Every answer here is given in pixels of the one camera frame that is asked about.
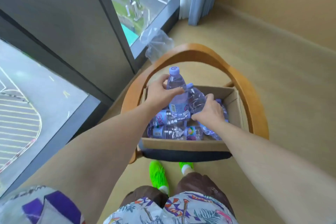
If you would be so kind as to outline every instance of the floral shirt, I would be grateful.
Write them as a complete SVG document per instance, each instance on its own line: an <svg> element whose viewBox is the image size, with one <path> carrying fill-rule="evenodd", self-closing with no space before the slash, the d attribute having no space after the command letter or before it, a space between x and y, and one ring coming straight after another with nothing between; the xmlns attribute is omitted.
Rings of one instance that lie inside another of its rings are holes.
<svg viewBox="0 0 336 224"><path fill-rule="evenodd" d="M34 186L0 201L0 223L85 224L76 205L60 191ZM187 191L170 197L162 209L147 197L119 208L103 224L237 224L219 201Z"/></svg>

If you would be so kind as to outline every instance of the white sock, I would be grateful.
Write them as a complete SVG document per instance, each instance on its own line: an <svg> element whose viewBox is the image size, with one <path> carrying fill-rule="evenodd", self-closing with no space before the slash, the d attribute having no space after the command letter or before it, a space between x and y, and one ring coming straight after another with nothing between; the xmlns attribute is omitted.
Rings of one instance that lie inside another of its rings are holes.
<svg viewBox="0 0 336 224"><path fill-rule="evenodd" d="M191 168L191 166L184 164L183 167L181 168L182 174L186 175L190 172L193 172L193 169Z"/></svg>
<svg viewBox="0 0 336 224"><path fill-rule="evenodd" d="M159 188L159 191L161 191L162 193L165 193L165 194L169 195L169 188L167 186L161 186Z"/></svg>

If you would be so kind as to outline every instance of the cardboard box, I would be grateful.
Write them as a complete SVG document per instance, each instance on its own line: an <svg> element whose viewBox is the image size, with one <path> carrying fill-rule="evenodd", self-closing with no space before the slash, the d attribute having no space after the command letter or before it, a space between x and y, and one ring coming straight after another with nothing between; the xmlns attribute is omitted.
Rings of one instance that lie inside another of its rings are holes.
<svg viewBox="0 0 336 224"><path fill-rule="evenodd" d="M229 122L239 128L243 128L242 109L239 93L231 87L210 87L195 86L204 95L214 94L215 99L223 99L229 115ZM142 102L147 97L147 89L144 89ZM196 125L190 120L187 125ZM172 139L156 139L148 138L145 131L141 138L145 148L149 149L165 149L165 150L184 150L184 151L229 151L223 141L216 141L211 136L204 136L202 141L172 140Z"/></svg>

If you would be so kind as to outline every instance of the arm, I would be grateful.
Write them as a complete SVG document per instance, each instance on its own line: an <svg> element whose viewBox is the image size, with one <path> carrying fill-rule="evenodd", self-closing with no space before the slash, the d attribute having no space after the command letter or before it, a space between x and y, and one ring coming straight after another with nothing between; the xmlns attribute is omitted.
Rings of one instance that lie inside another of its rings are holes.
<svg viewBox="0 0 336 224"><path fill-rule="evenodd" d="M46 185L68 196L87 224L95 224L127 167L149 121L182 88L165 90L162 75L148 89L145 103L82 133L55 154L23 185Z"/></svg>
<svg viewBox="0 0 336 224"><path fill-rule="evenodd" d="M334 178L270 141L226 123L212 94L192 119L223 139L245 175L286 223L335 223Z"/></svg>

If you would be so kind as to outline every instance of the barcode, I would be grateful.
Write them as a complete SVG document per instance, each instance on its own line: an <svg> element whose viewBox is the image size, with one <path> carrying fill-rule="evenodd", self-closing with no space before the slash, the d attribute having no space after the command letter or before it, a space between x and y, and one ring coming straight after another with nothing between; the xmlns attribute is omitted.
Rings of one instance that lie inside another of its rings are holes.
<svg viewBox="0 0 336 224"><path fill-rule="evenodd" d="M176 112L175 105L170 105L170 107L171 107L171 110L172 110L173 112Z"/></svg>

